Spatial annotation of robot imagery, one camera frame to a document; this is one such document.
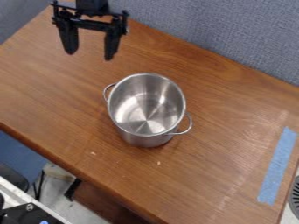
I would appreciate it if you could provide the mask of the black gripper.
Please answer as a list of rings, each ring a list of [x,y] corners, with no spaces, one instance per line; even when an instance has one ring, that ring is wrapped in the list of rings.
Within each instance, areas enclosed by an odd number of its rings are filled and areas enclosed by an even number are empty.
[[[79,50],[79,29],[106,32],[104,59],[112,60],[118,53],[120,37],[127,34],[128,12],[112,11],[108,0],[52,0],[52,23],[60,34],[67,54]]]

